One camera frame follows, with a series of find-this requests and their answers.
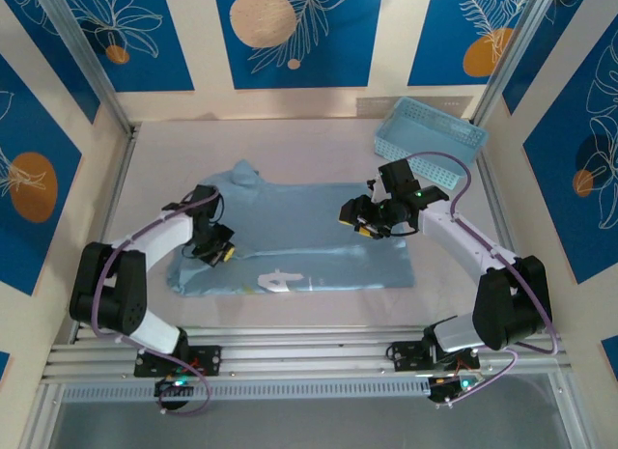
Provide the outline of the light blue printed t-shirt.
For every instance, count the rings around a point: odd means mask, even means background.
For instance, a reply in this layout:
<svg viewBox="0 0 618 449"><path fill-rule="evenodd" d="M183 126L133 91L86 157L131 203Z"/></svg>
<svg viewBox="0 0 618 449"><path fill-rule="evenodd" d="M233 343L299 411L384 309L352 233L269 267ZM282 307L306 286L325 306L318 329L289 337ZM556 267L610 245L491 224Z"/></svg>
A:
<svg viewBox="0 0 618 449"><path fill-rule="evenodd" d="M204 179L224 200L221 224L235 233L232 258L210 267L177 249L167 285L177 295L248 295L411 288L404 239L373 240L338 221L366 193L361 182L277 184L247 161Z"/></svg>

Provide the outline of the black arm base mounting plate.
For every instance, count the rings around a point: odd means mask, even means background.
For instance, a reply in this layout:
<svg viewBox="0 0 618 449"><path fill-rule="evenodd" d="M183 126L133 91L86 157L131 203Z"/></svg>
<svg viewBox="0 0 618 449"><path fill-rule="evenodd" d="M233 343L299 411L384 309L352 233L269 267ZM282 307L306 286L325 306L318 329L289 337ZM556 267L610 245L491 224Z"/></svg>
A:
<svg viewBox="0 0 618 449"><path fill-rule="evenodd" d="M188 346L175 351L174 356L187 363L201 375L215 377L219 374L221 353L222 348L220 346ZM149 352L137 355L133 374L137 378L193 376L193 373L185 366Z"/></svg>
<svg viewBox="0 0 618 449"><path fill-rule="evenodd" d="M478 371L480 360L472 349L445 352L439 346L424 346L421 341L392 343L385 356L394 364L396 372L445 372Z"/></svg>

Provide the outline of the light blue plastic basket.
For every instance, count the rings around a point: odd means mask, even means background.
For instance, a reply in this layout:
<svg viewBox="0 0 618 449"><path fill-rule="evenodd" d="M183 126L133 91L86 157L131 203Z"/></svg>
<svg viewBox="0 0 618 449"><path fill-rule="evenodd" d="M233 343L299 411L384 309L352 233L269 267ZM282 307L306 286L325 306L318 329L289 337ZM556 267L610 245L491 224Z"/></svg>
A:
<svg viewBox="0 0 618 449"><path fill-rule="evenodd" d="M453 190L488 139L468 121L400 98L376 131L374 151L387 161L406 157L413 173Z"/></svg>

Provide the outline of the controller board with LEDs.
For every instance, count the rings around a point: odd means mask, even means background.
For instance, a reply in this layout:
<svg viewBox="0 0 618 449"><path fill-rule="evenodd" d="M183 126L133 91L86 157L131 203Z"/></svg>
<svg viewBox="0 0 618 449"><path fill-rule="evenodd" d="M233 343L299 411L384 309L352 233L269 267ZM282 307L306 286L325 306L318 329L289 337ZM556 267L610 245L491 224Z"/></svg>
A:
<svg viewBox="0 0 618 449"><path fill-rule="evenodd" d="M480 374L456 375L446 378L428 378L430 386L429 400L436 405L456 400L484 380L485 377Z"/></svg>
<svg viewBox="0 0 618 449"><path fill-rule="evenodd" d="M185 376L160 379L154 385L154 396L161 397L191 397L194 392L192 382Z"/></svg>

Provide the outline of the grey perforated wall strip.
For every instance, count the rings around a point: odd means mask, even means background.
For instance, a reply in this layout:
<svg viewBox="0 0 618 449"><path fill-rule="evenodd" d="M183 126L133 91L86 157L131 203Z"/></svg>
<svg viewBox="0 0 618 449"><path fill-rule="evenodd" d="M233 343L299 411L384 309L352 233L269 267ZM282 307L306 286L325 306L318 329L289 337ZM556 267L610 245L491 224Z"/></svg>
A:
<svg viewBox="0 0 618 449"><path fill-rule="evenodd" d="M356 100L356 116L358 118L377 119L384 117L400 97L358 98ZM443 111L455 117L462 118L467 107L473 102L473 96L438 96L413 97L413 99Z"/></svg>

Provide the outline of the aluminium profile mounting rail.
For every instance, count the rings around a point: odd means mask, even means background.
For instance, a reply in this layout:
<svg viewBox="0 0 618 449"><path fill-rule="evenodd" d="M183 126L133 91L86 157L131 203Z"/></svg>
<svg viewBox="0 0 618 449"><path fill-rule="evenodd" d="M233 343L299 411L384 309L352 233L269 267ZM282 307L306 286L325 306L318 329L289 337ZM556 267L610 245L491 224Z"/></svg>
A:
<svg viewBox="0 0 618 449"><path fill-rule="evenodd" d="M222 349L219 379L326 379L391 377L386 349L415 341L419 328L256 327L190 328L193 345ZM132 380L135 348L100 339L88 327L72 344L54 345L42 372L44 383Z"/></svg>

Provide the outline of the aluminium frame post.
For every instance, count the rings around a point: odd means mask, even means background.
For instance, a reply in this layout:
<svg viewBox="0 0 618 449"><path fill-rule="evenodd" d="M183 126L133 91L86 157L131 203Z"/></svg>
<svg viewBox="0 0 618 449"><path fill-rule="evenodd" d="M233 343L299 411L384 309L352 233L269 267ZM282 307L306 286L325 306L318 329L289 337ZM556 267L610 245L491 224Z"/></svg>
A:
<svg viewBox="0 0 618 449"><path fill-rule="evenodd" d="M503 50L495 71L469 119L472 125L483 127L487 123L552 2L553 0L529 0L522 10L511 39Z"/></svg>
<svg viewBox="0 0 618 449"><path fill-rule="evenodd" d="M38 1L101 104L107 109L112 120L126 137L131 139L133 126L119 103L116 91L94 49L83 34L66 0Z"/></svg>

